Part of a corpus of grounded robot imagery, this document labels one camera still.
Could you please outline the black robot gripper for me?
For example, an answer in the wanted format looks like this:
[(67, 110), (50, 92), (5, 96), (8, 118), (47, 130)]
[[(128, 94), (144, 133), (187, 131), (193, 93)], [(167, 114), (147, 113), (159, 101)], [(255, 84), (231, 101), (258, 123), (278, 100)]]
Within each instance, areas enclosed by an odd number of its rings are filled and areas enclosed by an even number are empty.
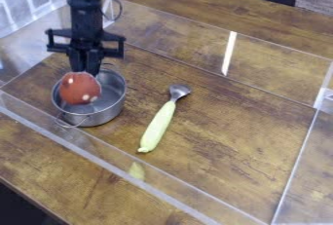
[(71, 71), (96, 76), (104, 56), (123, 57), (126, 38), (103, 28), (102, 0), (68, 0), (71, 28), (47, 29), (47, 51), (70, 56)]

